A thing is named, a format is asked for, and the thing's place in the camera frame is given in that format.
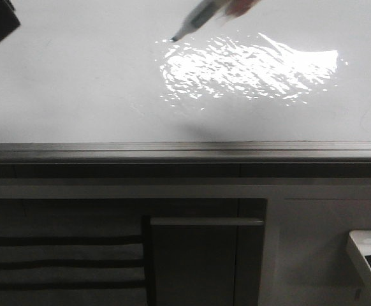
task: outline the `pen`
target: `pen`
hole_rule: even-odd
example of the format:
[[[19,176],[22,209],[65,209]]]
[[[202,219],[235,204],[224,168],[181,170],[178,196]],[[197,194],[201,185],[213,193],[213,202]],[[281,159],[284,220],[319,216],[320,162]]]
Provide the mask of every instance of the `pen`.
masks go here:
[[[178,41],[185,35],[197,31],[229,1],[230,0],[203,0],[190,14],[188,14],[182,27],[171,41]]]

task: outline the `white panel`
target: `white panel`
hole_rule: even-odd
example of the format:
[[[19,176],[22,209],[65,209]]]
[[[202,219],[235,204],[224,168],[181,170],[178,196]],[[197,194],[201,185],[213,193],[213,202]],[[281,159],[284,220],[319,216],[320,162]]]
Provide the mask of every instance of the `white panel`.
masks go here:
[[[0,142],[371,140],[371,1],[14,0]]]

